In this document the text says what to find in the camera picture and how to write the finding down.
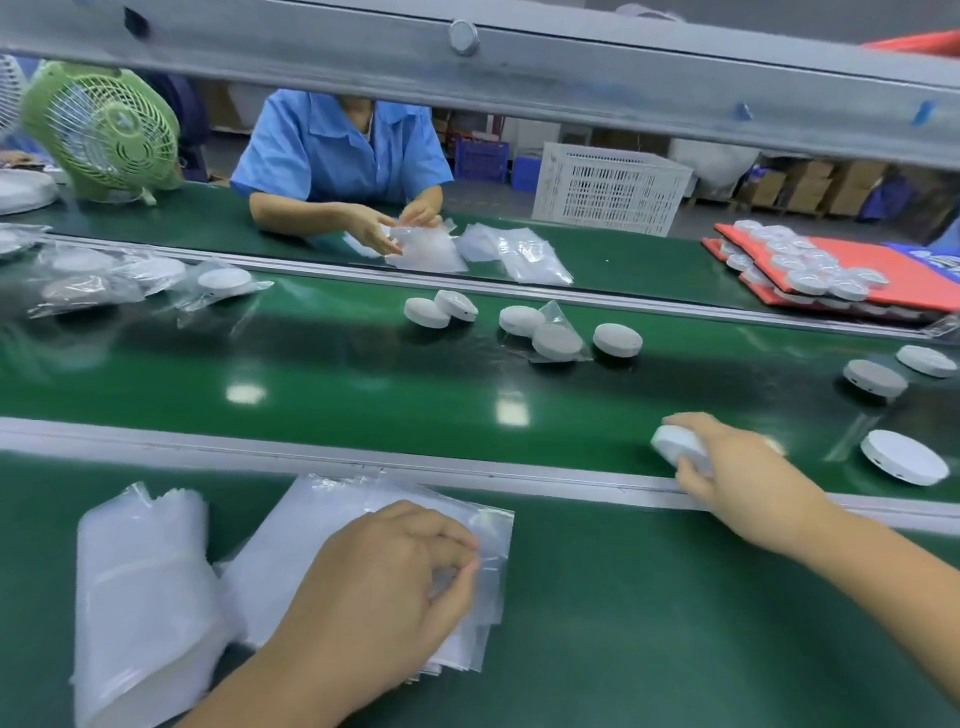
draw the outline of white disc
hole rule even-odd
[[[830,294],[844,301],[863,301],[870,295],[870,289],[859,280],[835,279],[830,283]]]
[[[430,299],[407,299],[403,305],[403,315],[418,326],[427,328],[446,328],[450,323],[450,314],[441,311]]]
[[[846,311],[853,306],[849,301],[840,301],[839,299],[817,299],[817,303],[826,306],[827,308],[834,308],[838,311]]]
[[[461,321],[477,320],[477,307],[473,305],[473,301],[462,293],[457,293],[456,291],[437,291],[437,295],[433,297],[433,300],[443,313],[449,314],[455,319],[460,319]]]
[[[720,255],[724,258],[728,258],[731,255],[742,255],[743,248],[741,248],[736,243],[732,243],[730,240],[725,240],[720,244]]]
[[[534,331],[534,350],[551,361],[573,361],[584,347],[576,331],[563,324],[543,324]]]
[[[890,279],[873,268],[851,268],[847,274],[871,288],[883,288],[890,284]]]
[[[871,316],[887,315],[887,307],[885,305],[876,305],[876,303],[861,301],[860,303],[854,303],[853,307],[863,313],[869,313]]]
[[[50,267],[58,273],[93,273],[106,271],[117,264],[112,255],[86,248],[65,250],[54,256]]]
[[[601,352],[629,359],[640,353],[643,337],[630,327],[601,324],[593,332],[593,343]]]
[[[0,215],[12,215],[51,205],[57,184],[42,172],[0,169]]]
[[[510,305],[500,311],[500,328],[514,336],[530,338],[546,317],[528,305]]]
[[[793,290],[808,296],[823,296],[827,293],[827,282],[813,271],[788,271],[786,281]]]
[[[147,257],[127,263],[123,272],[137,280],[174,279],[186,273],[186,264],[174,257]]]
[[[957,363],[936,349],[908,344],[897,352],[897,361],[922,375],[945,379],[957,373]]]
[[[774,255],[770,258],[770,265],[782,271],[802,271],[806,262],[798,255]]]
[[[764,288],[772,288],[774,285],[774,282],[767,278],[767,275],[755,265],[743,272],[743,278],[744,280],[748,280],[750,283],[755,283],[756,285]]]
[[[863,439],[860,449],[882,471],[912,485],[936,485],[950,475],[940,455],[899,432],[875,429]]]
[[[211,293],[225,293],[242,288],[253,280],[243,268],[214,268],[197,278],[197,284]]]
[[[781,291],[777,286],[774,286],[774,294],[785,301],[799,303],[800,305],[811,305],[814,301],[816,301],[816,299],[810,298],[809,296],[798,296],[796,293],[787,293],[786,291]]]
[[[892,369],[867,359],[854,359],[844,367],[846,380],[864,392],[892,399],[899,397],[907,388],[907,380]]]
[[[734,271],[746,271],[753,267],[754,259],[746,253],[736,253],[727,258],[727,265]]]
[[[766,249],[772,254],[780,255],[800,255],[800,248],[795,246],[790,240],[771,240],[766,245]]]
[[[650,445],[674,468],[682,456],[689,458],[700,475],[713,477],[713,464],[707,449],[700,438],[686,427],[661,425],[654,432]]]

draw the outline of stack of plastic bags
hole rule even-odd
[[[223,567],[228,602],[242,626],[242,642],[259,648],[274,634],[317,551],[336,531],[364,513],[411,500],[459,521],[480,539],[473,608],[422,669],[479,671],[492,626],[503,616],[503,587],[514,514],[441,496],[389,474],[331,480],[300,477],[240,552]],[[435,575],[441,592],[452,574]]]
[[[80,521],[79,728],[154,728],[206,694],[235,634],[206,562],[206,522],[197,493],[153,500],[142,484]]]
[[[456,243],[460,255],[471,262],[499,260],[507,275],[518,283],[573,283],[573,276],[553,246],[529,228],[499,230],[476,223],[468,225]]]

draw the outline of hand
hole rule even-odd
[[[17,149],[0,150],[0,162],[11,167],[43,164],[43,159]]]
[[[347,205],[344,208],[344,230],[381,255],[403,255],[399,246],[383,234],[381,225],[396,227],[396,220],[364,205]]]
[[[407,500],[362,516],[327,539],[261,654],[311,676],[307,691],[335,702],[339,722],[416,675],[469,611],[478,547]],[[430,599],[434,570],[450,567],[453,583]]]
[[[751,544],[796,557],[807,527],[839,508],[755,432],[702,412],[673,415],[664,422],[693,430],[713,464],[710,480],[681,458],[680,487]]]
[[[414,200],[400,213],[400,225],[405,228],[438,228],[444,219],[426,200]]]

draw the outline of person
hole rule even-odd
[[[12,57],[23,76],[30,81],[36,70],[39,68],[41,60],[31,59],[23,56]],[[8,164],[11,167],[20,167],[28,165],[43,166],[50,164],[50,155],[41,147],[32,136],[23,130],[17,130],[5,139],[0,139],[0,162]]]
[[[829,500],[753,432],[704,413],[669,417],[703,440],[714,478],[681,459],[677,481],[755,546],[794,559],[876,619],[960,703],[960,572]],[[470,606],[475,538],[412,503],[330,538],[274,637],[180,728],[329,728],[426,662]],[[435,568],[459,569],[428,596]]]
[[[381,254],[400,249],[368,205],[406,205],[399,223],[437,226],[453,176],[430,109],[282,89],[266,101],[230,186],[264,231],[347,231]]]

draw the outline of clear plastic bag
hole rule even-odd
[[[464,234],[454,238],[454,243],[460,255],[471,263],[497,260],[496,239],[499,232],[482,223],[471,223]]]
[[[444,228],[393,228],[390,234],[403,255],[384,255],[384,260],[400,270],[464,273],[468,269]]]
[[[74,718],[154,728],[193,708],[234,634],[205,560],[206,504],[151,499],[141,483],[87,512],[77,532]]]
[[[189,270],[186,263],[174,257],[137,250],[124,253],[113,272],[136,281],[144,296],[153,296],[180,283]]]
[[[186,276],[170,288],[174,307],[192,313],[237,296],[265,291],[274,282],[258,280],[252,273],[221,260],[207,260],[188,269]]]
[[[47,225],[0,223],[0,261],[13,260],[46,238]]]
[[[34,304],[27,310],[27,316],[32,319],[144,300],[143,290],[136,281],[113,273],[40,278],[29,283],[35,297]]]
[[[507,275],[517,283],[573,283],[553,246],[529,228],[496,231],[495,249]]]
[[[463,523],[480,540],[481,570],[473,608],[424,671],[482,664],[483,656],[475,650],[486,646],[486,637],[483,641],[475,637],[478,630],[502,619],[503,575],[514,515],[442,496],[389,473],[352,480],[306,475],[294,482],[222,569],[228,599],[243,625],[244,642],[259,648],[270,639],[327,538],[364,513],[402,499],[435,508]],[[434,593],[442,592],[451,578],[450,572],[437,572]]]

